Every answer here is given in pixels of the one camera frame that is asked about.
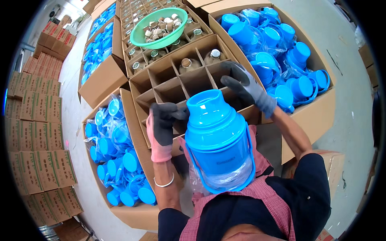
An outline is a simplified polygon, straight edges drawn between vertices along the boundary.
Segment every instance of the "hand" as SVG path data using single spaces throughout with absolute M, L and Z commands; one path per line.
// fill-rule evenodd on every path
M 239 97 L 249 103 L 254 103 L 264 114 L 270 118 L 275 107 L 276 99 L 269 96 L 256 82 L 255 78 L 239 63 L 225 61 L 222 68 L 230 70 L 230 76 L 222 76 L 221 83 L 228 86 Z
M 187 109 L 178 109 L 174 103 L 152 103 L 146 120 L 146 132 L 151 143 L 151 160 L 166 162 L 171 158 L 173 122 L 187 118 Z

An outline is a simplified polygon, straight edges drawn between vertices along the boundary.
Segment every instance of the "gray floor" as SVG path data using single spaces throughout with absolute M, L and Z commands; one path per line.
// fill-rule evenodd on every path
M 314 148 L 335 150 L 346 154 L 344 174 L 346 187 L 340 181 L 332 200 L 332 214 L 326 229 L 337 238 L 349 226 L 364 192 L 374 149 L 371 135 L 371 86 L 358 53 L 354 31 L 347 20 L 327 0 L 272 0 L 288 12 L 304 28 L 332 66 L 336 84 L 334 126 L 323 135 Z M 71 152 L 79 184 L 76 193 L 84 208 L 80 216 L 100 240 L 139 240 L 145 230 L 132 229 L 116 218 L 106 206 L 91 172 L 86 148 L 80 133 L 81 121 L 91 108 L 79 104 L 77 87 L 80 61 L 91 22 L 80 30 L 74 48 L 63 63 L 62 82 L 64 141 Z M 342 72 L 334 67 L 327 49 Z M 192 214 L 189 185 L 181 200 L 183 210 Z

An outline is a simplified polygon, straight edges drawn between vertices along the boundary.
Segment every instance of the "person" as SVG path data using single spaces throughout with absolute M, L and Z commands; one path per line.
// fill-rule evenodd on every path
M 273 168 L 268 167 L 240 192 L 203 197 L 195 203 L 194 216 L 189 218 L 181 212 L 170 160 L 173 122 L 185 119 L 187 113 L 173 103 L 153 103 L 147 119 L 147 134 L 152 146 L 155 194 L 160 209 L 158 240 L 316 240 L 331 212 L 323 158 L 313 152 L 302 128 L 277 106 L 276 100 L 266 94 L 241 64 L 227 61 L 222 63 L 222 68 L 229 69 L 230 76 L 222 76 L 221 82 L 273 120 L 295 154 L 298 166 L 293 179 L 273 176 Z

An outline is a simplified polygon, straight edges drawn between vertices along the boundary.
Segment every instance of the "sleeve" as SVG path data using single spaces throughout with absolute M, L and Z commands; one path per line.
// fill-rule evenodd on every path
M 293 179 L 311 190 L 317 190 L 330 199 L 326 167 L 323 158 L 319 154 L 310 153 L 303 156 L 295 170 Z
M 158 240 L 178 241 L 189 217 L 173 208 L 162 209 L 158 214 Z

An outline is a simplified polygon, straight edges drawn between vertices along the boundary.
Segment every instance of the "bangle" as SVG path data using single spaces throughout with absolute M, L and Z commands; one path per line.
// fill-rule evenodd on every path
M 154 183 L 155 183 L 158 187 L 167 187 L 167 186 L 169 186 L 170 184 L 172 184 L 173 181 L 174 181 L 174 173 L 173 173 L 173 177 L 172 177 L 171 181 L 170 181 L 168 184 L 166 184 L 166 185 L 158 185 L 158 184 L 156 183 L 156 178 L 154 177 Z

